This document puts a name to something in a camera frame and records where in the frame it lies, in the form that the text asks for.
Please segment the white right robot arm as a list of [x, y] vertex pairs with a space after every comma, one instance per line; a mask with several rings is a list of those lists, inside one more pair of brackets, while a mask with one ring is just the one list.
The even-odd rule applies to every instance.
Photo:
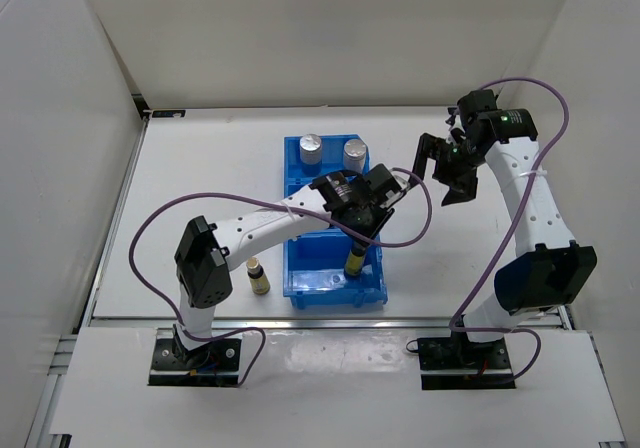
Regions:
[[531, 114], [503, 110], [490, 89], [469, 92], [457, 102], [461, 126], [447, 139], [423, 134], [412, 171], [423, 177], [434, 161], [433, 177], [448, 187], [442, 203], [451, 205], [476, 197], [479, 167], [493, 173], [504, 198], [515, 244], [514, 259], [484, 273], [494, 279], [494, 292], [479, 307], [455, 316], [460, 336], [449, 343], [449, 355], [470, 368], [486, 352], [485, 344], [500, 339], [521, 322], [572, 303], [597, 264], [595, 250], [580, 245], [555, 203]]

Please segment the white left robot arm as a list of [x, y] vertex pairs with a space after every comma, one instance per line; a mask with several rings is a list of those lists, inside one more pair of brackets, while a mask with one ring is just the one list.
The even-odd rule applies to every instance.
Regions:
[[232, 293], [231, 273], [276, 245], [334, 226], [353, 245], [346, 270], [355, 275], [367, 249], [376, 245], [395, 204], [410, 182], [382, 164], [366, 174], [330, 172], [277, 203], [254, 201], [255, 211], [209, 223], [187, 223], [174, 255], [180, 284], [175, 356], [188, 368], [206, 363], [216, 306]]

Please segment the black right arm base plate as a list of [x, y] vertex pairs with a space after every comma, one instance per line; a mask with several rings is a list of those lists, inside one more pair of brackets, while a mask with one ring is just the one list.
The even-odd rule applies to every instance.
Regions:
[[424, 391], [515, 389], [506, 343], [474, 343], [464, 333], [410, 340], [405, 350], [417, 355]]

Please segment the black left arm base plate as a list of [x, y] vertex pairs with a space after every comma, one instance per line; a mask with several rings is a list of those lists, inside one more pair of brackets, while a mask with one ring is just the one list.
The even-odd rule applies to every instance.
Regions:
[[242, 340], [225, 338], [187, 350], [177, 330], [155, 340], [148, 385], [156, 387], [234, 387], [239, 381]]

